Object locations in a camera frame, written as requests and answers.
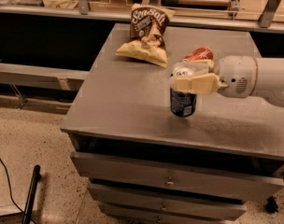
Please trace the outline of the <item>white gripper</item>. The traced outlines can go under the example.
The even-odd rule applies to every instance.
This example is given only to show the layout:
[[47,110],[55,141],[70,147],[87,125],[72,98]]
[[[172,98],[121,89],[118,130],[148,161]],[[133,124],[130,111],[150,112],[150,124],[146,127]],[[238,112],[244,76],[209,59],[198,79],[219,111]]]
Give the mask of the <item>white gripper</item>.
[[202,95],[218,92],[229,98],[247,98],[255,86],[257,62],[249,56],[227,56],[216,64],[209,59],[183,60],[181,64],[204,75],[177,77],[174,89],[179,92]]

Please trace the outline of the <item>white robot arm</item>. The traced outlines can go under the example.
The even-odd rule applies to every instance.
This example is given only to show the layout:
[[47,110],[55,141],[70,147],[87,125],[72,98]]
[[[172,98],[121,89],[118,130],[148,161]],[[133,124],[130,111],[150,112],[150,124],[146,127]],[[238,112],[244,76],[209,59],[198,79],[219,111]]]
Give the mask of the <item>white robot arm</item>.
[[256,96],[284,107],[284,58],[226,56],[177,63],[170,77],[174,91],[229,98]]

